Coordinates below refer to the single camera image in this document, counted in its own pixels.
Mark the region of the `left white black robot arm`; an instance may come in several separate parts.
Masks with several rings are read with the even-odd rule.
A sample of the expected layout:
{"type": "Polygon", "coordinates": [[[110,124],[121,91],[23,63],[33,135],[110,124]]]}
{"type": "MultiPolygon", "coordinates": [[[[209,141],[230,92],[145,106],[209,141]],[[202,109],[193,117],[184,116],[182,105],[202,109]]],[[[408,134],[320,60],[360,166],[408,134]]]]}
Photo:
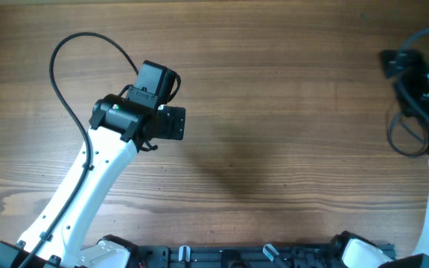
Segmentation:
{"type": "Polygon", "coordinates": [[[82,245],[121,172],[153,138],[181,140],[185,109],[168,105],[181,84],[173,70],[144,61],[124,93],[98,100],[74,164],[49,204],[16,244],[0,241],[0,267],[130,267],[137,245],[108,235],[82,245]]]}

